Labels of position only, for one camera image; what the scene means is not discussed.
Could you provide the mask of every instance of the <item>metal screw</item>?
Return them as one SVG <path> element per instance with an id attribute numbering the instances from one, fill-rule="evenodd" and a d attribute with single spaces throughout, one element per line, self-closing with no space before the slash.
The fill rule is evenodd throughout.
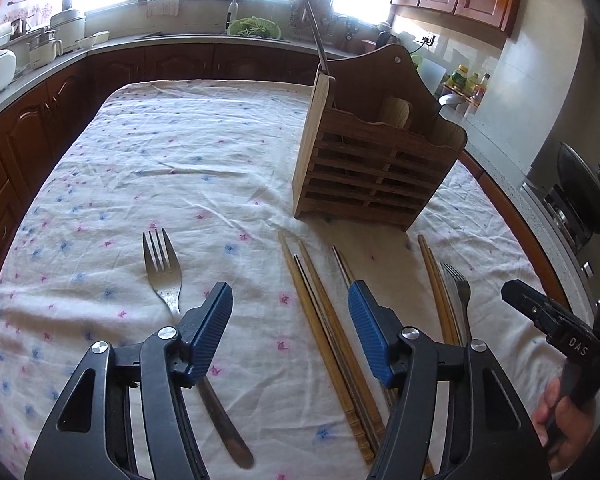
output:
<path id="1" fill-rule="evenodd" d="M 160 339 L 171 339 L 173 338 L 176 334 L 178 333 L 178 331 L 176 329 L 174 329 L 173 326 L 166 326 L 164 328 L 161 328 L 158 331 L 158 337 Z"/>
<path id="2" fill-rule="evenodd" d="M 473 339 L 471 341 L 471 348 L 476 352 L 484 352 L 487 349 L 487 343 L 480 339 Z"/>
<path id="3" fill-rule="evenodd" d="M 109 348 L 109 345 L 106 341 L 98 341 L 97 343 L 91 345 L 91 351 L 94 354 L 102 354 L 103 352 L 107 351 L 107 348 Z"/>
<path id="4" fill-rule="evenodd" d="M 410 341 L 414 341 L 415 339 L 420 337 L 420 332 L 417 328 L 414 328 L 413 326 L 407 326 L 403 328 L 400 334 L 403 338 L 408 339 Z"/>

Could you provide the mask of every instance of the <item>human hand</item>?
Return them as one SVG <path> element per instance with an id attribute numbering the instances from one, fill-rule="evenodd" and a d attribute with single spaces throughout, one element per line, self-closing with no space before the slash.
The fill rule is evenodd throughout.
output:
<path id="1" fill-rule="evenodd" d="M 590 413 L 581 412 L 569 397 L 563 397 L 558 402 L 559 397 L 560 378 L 555 377 L 547 385 L 544 394 L 540 397 L 538 407 L 531 414 L 531 422 L 544 447 L 547 441 L 545 425 L 555 406 L 555 421 L 565 439 L 557 452 L 549 458 L 549 467 L 552 472 L 561 471 L 570 466 L 585 448 L 593 432 L 593 416 Z"/>

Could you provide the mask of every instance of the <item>power outlet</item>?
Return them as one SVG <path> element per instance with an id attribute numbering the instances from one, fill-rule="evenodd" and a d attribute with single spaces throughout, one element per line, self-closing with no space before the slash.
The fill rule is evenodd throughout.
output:
<path id="1" fill-rule="evenodd" d="M 426 36 L 423 36 L 420 41 L 427 46 L 433 46 L 433 42 L 436 41 L 436 35 L 427 34 Z"/>

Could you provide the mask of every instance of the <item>wooden utensil holder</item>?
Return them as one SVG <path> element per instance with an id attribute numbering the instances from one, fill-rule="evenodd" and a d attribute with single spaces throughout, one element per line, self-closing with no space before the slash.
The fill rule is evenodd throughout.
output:
<path id="1" fill-rule="evenodd" d="M 397 44 L 318 70 L 292 181 L 294 215 L 318 211 L 408 228 L 458 160 L 466 132 L 440 105 Z M 378 122 L 408 102 L 399 128 Z M 404 108 L 395 117 L 402 118 Z"/>

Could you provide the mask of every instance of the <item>fork tines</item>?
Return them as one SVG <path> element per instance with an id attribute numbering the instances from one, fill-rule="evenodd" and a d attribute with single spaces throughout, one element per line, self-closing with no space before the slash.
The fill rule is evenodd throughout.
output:
<path id="1" fill-rule="evenodd" d="M 176 257 L 176 253 L 173 250 L 173 246 L 171 245 L 171 241 L 167 236 L 167 232 L 162 228 L 162 237 L 164 238 L 164 250 L 166 250 L 167 255 L 165 256 L 164 250 L 162 249 L 162 243 L 160 241 L 160 236 L 158 236 L 158 229 L 155 230 L 155 242 L 154 235 L 151 231 L 149 231 L 149 241 L 151 242 L 151 249 L 149 249 L 149 243 L 146 239 L 146 234 L 142 233 L 142 248 L 144 249 L 144 264 L 146 266 L 146 270 L 149 273 L 168 273 L 176 270 L 180 270 L 180 264 L 178 263 L 178 259 Z"/>

